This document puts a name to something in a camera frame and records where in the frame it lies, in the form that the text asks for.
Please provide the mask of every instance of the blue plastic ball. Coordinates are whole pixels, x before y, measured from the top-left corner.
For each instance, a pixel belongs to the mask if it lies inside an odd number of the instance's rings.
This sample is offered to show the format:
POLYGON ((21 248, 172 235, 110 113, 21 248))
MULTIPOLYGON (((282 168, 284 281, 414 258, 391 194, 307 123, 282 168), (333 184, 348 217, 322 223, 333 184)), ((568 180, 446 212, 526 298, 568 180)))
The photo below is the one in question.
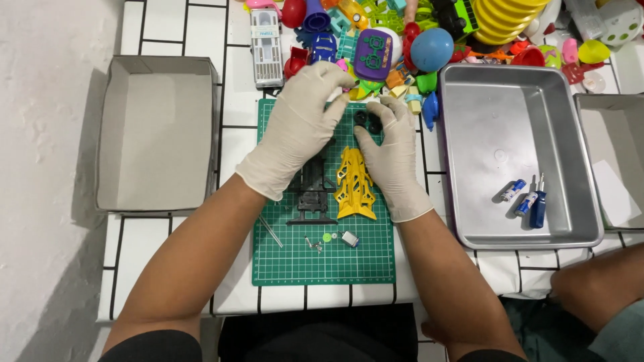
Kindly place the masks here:
POLYGON ((454 52, 454 40, 445 29, 431 28, 420 33, 412 43, 412 62, 422 71, 441 69, 454 52))

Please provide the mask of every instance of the blue plastic horn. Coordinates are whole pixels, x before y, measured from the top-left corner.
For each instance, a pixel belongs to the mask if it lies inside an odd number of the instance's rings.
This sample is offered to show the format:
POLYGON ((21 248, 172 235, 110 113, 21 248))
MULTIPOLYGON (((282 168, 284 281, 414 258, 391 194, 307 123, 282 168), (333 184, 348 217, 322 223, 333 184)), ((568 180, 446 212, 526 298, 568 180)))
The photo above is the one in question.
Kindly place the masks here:
POLYGON ((304 17, 302 28, 309 33, 326 30, 331 23, 331 17, 320 4, 319 0, 307 0, 307 16, 304 17))

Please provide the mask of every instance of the metal tray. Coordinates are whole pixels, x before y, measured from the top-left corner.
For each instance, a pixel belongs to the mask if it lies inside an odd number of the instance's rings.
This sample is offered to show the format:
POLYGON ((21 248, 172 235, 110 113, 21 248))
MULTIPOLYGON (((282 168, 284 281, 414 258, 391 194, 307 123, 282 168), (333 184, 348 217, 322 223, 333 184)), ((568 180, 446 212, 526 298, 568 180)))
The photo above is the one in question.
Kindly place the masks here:
POLYGON ((472 249, 592 247, 603 226, 570 88, 552 68, 450 64, 440 72, 448 189, 457 238, 472 249), (514 215, 545 173, 542 229, 514 215), (511 181, 528 185, 510 203, 511 181))

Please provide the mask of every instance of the latex glove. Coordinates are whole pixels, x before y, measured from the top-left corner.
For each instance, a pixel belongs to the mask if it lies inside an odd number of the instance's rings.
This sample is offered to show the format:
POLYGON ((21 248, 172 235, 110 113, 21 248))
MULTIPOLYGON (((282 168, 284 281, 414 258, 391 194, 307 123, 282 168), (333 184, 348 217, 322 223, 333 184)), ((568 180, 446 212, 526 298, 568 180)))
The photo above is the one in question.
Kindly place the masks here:
POLYGON ((354 127, 354 134, 369 175, 383 192, 392 221, 413 220, 432 210, 430 196, 416 180, 415 117, 406 104, 389 96, 381 97, 381 103, 367 103, 366 108, 383 122, 383 143, 377 146, 360 126, 354 127))
POLYGON ((404 8, 404 23, 407 25, 416 20, 416 11, 418 10, 418 0, 406 0, 407 6, 404 8))
POLYGON ((338 87, 354 86, 353 77, 331 62, 300 69, 284 85, 264 136, 237 165, 237 174, 251 189, 280 201, 295 172, 331 139, 349 103, 344 93, 325 111, 327 99, 338 87))

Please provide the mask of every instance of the open cardboard box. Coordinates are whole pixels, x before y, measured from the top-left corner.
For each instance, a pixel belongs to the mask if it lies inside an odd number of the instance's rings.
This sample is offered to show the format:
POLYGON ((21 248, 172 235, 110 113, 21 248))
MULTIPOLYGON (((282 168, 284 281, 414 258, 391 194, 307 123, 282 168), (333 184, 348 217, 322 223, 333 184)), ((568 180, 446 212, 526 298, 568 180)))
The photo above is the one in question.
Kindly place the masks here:
POLYGON ((98 209, 195 209, 212 193, 216 79, 204 57, 113 58, 97 153, 98 209))
MULTIPOLYGON (((575 101, 591 164, 606 161, 644 211, 644 95, 577 94, 575 101)), ((607 202, 600 192, 606 229, 644 230, 644 213, 612 225, 605 214, 607 202)))

